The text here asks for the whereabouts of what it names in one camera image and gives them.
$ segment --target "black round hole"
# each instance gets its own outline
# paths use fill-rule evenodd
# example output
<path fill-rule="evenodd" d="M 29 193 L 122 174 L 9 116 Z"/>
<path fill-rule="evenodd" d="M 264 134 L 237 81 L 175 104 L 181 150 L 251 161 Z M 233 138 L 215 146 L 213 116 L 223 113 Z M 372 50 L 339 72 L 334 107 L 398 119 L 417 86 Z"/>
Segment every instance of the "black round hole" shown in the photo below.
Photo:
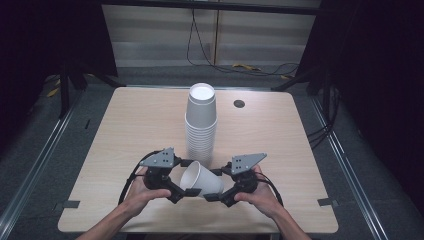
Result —
<path fill-rule="evenodd" d="M 235 100 L 234 101 L 234 106 L 236 106 L 237 108 L 243 108 L 246 104 L 242 101 L 242 100 Z"/>

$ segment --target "person's left hand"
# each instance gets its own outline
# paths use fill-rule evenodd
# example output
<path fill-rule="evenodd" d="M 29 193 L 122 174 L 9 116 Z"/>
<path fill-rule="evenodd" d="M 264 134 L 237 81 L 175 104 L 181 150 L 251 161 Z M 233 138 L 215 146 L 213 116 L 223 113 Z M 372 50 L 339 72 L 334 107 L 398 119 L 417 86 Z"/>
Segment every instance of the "person's left hand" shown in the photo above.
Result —
<path fill-rule="evenodd" d="M 146 171 L 147 168 L 142 168 L 138 171 L 137 175 L 144 175 Z M 142 176 L 138 176 L 134 179 L 127 197 L 121 203 L 125 205 L 126 210 L 132 217 L 139 215 L 150 200 L 171 196 L 171 192 L 168 189 L 148 189 L 144 185 L 143 178 Z"/>

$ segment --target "forearm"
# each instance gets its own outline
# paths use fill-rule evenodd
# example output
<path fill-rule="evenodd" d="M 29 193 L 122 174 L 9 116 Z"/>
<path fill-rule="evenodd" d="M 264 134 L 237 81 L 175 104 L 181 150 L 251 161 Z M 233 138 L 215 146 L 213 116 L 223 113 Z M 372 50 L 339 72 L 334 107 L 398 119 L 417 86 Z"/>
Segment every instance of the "forearm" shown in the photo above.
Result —
<path fill-rule="evenodd" d="M 125 204 L 121 204 L 77 239 L 111 239 L 131 218 Z"/>
<path fill-rule="evenodd" d="M 274 220 L 275 224 L 277 224 L 278 229 L 285 240 L 311 239 L 283 207 L 276 209 L 274 216 L 272 216 L 272 220 Z"/>

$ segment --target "table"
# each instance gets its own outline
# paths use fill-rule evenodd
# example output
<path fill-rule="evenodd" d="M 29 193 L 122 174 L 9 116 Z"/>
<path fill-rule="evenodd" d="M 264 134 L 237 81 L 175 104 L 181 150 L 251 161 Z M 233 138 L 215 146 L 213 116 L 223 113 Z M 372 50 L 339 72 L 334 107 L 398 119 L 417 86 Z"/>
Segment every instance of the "table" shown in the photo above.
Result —
<path fill-rule="evenodd" d="M 118 88 L 115 90 L 58 227 L 83 232 L 116 207 L 129 174 L 147 153 L 174 147 L 186 158 L 184 113 L 189 89 Z M 243 108 L 234 101 L 245 102 Z M 263 172 L 274 182 L 285 207 L 309 233 L 333 233 L 338 224 L 293 98 L 288 93 L 216 90 L 218 126 L 211 168 L 224 166 L 240 154 L 267 153 Z M 184 168 L 171 172 L 178 184 Z M 222 177 L 225 190 L 233 182 Z M 122 232 L 148 233 L 277 233 L 271 219 L 253 205 L 184 198 L 151 201 Z"/>

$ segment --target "white cup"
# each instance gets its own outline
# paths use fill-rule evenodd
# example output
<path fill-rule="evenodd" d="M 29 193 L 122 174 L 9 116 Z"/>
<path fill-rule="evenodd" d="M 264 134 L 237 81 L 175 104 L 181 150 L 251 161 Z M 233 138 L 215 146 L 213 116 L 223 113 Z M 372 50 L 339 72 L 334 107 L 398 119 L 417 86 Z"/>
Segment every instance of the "white cup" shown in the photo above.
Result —
<path fill-rule="evenodd" d="M 180 188 L 183 190 L 187 188 L 202 189 L 199 197 L 203 197 L 203 195 L 210 193 L 221 194 L 224 191 L 224 182 L 198 161 L 194 161 L 184 171 Z"/>
<path fill-rule="evenodd" d="M 187 101 L 186 122 L 197 129 L 209 128 L 216 121 L 215 89 L 206 83 L 190 88 Z"/>

